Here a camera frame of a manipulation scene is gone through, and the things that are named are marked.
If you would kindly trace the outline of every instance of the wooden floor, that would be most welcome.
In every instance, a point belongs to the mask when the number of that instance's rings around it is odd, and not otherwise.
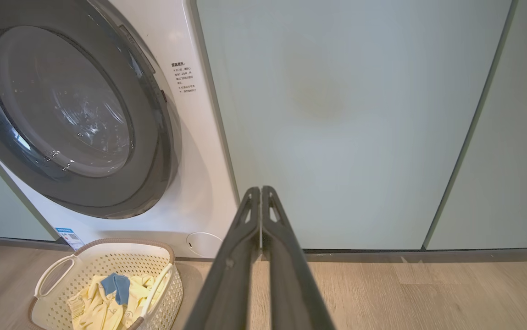
[[[35,283],[69,255],[0,244],[0,330],[26,329]],[[527,262],[309,263],[337,329],[526,329]],[[180,261],[180,330],[210,263]],[[269,329],[269,263],[253,268],[252,330]]]

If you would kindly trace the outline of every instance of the basket handle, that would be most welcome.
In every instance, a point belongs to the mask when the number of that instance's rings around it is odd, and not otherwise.
[[[153,300],[153,297],[155,293],[157,292],[157,289],[159,288],[159,285],[163,281],[163,278],[169,274],[167,277],[167,280],[165,280],[165,285],[163,286],[163,290],[161,291],[162,294],[165,294],[167,291],[167,288],[169,287],[169,284],[172,280],[173,275],[173,265],[171,263],[168,263],[165,268],[159,273],[159,276],[157,276],[157,280],[155,280],[154,287],[151,288],[150,294],[147,295],[147,299],[145,301],[145,305],[143,306],[143,309],[141,310],[140,317],[145,318],[147,315],[148,310],[150,309],[151,301]]]
[[[77,259],[78,257],[72,254],[72,255],[68,255],[67,257],[63,257],[62,259],[59,259],[58,261],[55,261],[55,263],[49,266],[49,268],[47,268],[47,270],[43,272],[43,275],[41,275],[41,277],[39,278],[39,281],[37,282],[37,285],[35,286],[35,298],[39,299],[41,297],[45,297],[46,295],[49,295],[49,293],[61,282],[61,280],[63,280],[64,277],[66,277],[66,275],[70,272],[72,267],[76,265]],[[56,280],[56,282],[53,284],[51,289],[47,291],[47,293],[41,294],[41,286],[43,285],[43,283],[45,283],[45,280],[47,280],[47,278],[49,277],[49,274],[53,270],[55,270],[60,264],[64,263],[64,261],[66,260],[71,260],[72,265],[70,265],[70,267],[64,272],[64,274],[62,274],[59,280]]]

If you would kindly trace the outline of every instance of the white plastic basket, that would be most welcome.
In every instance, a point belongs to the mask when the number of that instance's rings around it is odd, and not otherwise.
[[[161,242],[108,238],[86,244],[73,255],[53,263],[41,275],[28,310],[29,326],[33,330],[72,329],[67,299],[89,286],[94,275],[108,276],[116,272],[128,276],[154,276],[156,281],[147,297],[148,302],[154,297],[159,284],[165,281],[155,304],[148,308],[146,303],[141,316],[128,330],[169,330],[183,297],[182,281],[174,259],[171,247]],[[41,292],[45,280],[64,263],[71,265],[48,292]]]

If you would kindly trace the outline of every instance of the washing machine door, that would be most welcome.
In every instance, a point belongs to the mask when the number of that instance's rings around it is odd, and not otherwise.
[[[0,0],[0,160],[69,209],[138,215],[177,172],[173,120],[138,48],[84,0]]]

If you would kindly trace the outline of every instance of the front-loading washing machine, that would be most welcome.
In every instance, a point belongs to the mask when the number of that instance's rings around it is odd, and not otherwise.
[[[238,198],[199,33],[188,0],[0,0],[0,163],[74,248],[215,257]]]

